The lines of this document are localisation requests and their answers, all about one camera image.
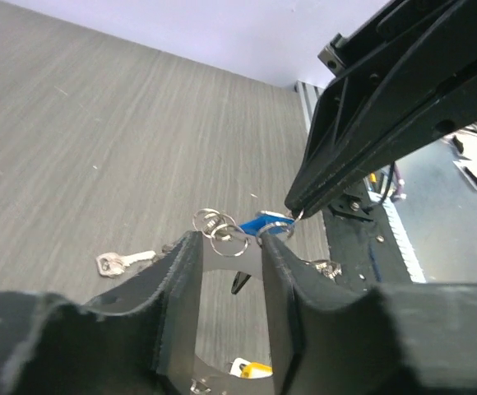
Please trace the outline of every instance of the white wall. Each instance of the white wall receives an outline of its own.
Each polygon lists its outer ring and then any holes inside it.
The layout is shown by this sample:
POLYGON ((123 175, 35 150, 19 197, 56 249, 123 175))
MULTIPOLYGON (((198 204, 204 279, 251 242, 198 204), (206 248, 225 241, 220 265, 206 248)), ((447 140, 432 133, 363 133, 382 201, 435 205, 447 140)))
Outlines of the white wall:
POLYGON ((387 0, 8 0, 266 83, 325 86, 317 54, 387 0))

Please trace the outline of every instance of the yellow object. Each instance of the yellow object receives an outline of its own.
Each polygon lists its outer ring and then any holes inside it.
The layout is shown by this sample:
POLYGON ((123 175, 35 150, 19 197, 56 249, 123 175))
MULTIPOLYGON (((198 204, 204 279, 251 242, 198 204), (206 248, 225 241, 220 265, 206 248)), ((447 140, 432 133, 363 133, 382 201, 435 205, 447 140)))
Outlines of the yellow object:
POLYGON ((270 366, 252 362, 242 369, 240 377, 243 379, 260 379, 262 377, 271 376, 272 370, 270 366))

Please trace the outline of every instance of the metal bracket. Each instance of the metal bracket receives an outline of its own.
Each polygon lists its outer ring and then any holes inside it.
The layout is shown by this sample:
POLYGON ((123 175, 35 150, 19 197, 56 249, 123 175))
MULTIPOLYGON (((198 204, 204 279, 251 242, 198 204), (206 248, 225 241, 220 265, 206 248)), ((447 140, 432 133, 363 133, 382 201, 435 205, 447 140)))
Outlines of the metal bracket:
POLYGON ((373 221, 370 214, 363 210, 361 197, 349 193, 343 193, 337 199, 332 200, 328 208, 335 216, 342 216, 352 220, 373 221))

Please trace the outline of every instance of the cable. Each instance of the cable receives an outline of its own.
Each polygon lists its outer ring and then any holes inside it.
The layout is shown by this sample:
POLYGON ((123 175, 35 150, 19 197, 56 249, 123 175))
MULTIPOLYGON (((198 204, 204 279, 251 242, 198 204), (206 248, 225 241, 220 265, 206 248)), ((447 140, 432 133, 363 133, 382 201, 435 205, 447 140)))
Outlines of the cable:
POLYGON ((390 163, 390 169, 388 170, 388 179, 387 179, 387 186, 385 187, 385 192, 381 196, 381 199, 379 199, 379 202, 377 202, 375 204, 371 204, 370 206, 365 207, 363 209, 363 211, 366 212, 367 214, 369 212, 371 212, 374 209, 374 207, 381 206, 385 202, 385 200, 387 199, 388 193, 390 192, 390 187, 392 186, 392 179, 394 178, 395 167, 396 167, 396 162, 395 161, 390 163))

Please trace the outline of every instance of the scratch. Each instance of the scratch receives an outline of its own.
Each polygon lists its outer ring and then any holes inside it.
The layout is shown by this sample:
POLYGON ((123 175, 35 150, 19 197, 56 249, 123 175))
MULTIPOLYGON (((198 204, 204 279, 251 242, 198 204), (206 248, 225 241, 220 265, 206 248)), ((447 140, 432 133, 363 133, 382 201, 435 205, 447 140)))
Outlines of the scratch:
POLYGON ((60 91, 61 93, 63 93, 65 96, 68 96, 68 93, 66 91, 64 91, 63 89, 61 88, 58 88, 57 86, 54 85, 54 88, 56 88, 58 91, 60 91))

